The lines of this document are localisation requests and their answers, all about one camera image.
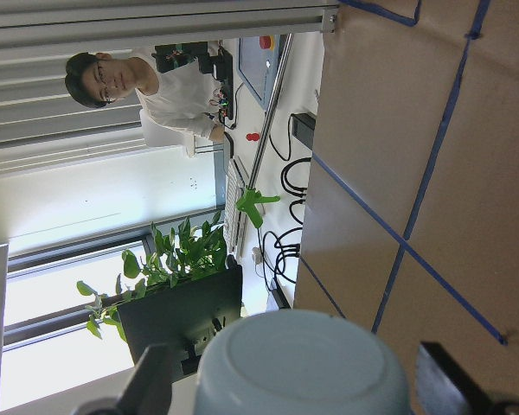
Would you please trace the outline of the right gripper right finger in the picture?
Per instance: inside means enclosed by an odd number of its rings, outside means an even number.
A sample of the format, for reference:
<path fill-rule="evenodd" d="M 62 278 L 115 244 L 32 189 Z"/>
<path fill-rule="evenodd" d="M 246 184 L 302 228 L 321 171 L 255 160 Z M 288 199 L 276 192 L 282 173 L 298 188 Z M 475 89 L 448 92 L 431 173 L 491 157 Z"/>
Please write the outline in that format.
<path fill-rule="evenodd" d="M 492 399 L 437 342 L 419 345 L 416 395 L 426 414 L 519 414 L 519 399 Z"/>

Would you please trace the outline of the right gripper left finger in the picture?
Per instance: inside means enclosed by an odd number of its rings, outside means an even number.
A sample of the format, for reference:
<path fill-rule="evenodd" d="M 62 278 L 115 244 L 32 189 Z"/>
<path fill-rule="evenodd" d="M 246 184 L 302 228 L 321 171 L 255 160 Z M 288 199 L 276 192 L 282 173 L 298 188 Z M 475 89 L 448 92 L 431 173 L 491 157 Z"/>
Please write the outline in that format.
<path fill-rule="evenodd" d="M 76 407 L 72 414 L 167 414 L 172 402 L 170 348 L 150 345 L 118 397 L 93 399 Z"/>

